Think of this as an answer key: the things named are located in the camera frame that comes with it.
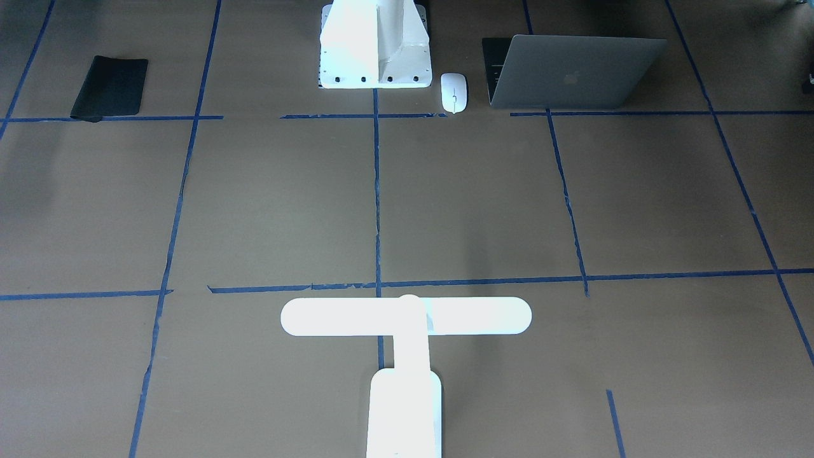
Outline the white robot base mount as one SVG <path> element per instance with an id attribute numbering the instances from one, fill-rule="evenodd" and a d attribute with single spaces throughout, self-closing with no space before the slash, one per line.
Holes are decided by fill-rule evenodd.
<path id="1" fill-rule="evenodd" d="M 322 8 L 318 85 L 324 89 L 430 87 L 424 1 L 334 1 Z"/>

